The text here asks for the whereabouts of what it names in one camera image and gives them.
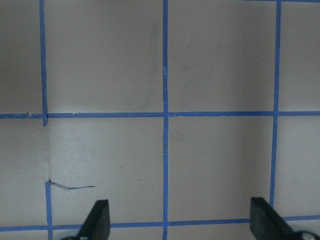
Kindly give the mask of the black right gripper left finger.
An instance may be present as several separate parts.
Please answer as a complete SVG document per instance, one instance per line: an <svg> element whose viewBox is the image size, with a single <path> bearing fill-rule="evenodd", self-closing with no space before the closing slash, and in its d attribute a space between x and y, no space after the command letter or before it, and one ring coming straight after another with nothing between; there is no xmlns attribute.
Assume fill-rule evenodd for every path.
<svg viewBox="0 0 320 240"><path fill-rule="evenodd" d="M78 240L108 240L111 231L109 201L97 200L77 234Z"/></svg>

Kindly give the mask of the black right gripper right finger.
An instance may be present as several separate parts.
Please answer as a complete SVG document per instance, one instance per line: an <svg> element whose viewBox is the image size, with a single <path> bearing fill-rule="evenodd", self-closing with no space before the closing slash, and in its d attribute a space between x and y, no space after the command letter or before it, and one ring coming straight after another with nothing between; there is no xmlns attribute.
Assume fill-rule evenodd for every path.
<svg viewBox="0 0 320 240"><path fill-rule="evenodd" d="M263 197L250 199L250 231L256 240L302 240Z"/></svg>

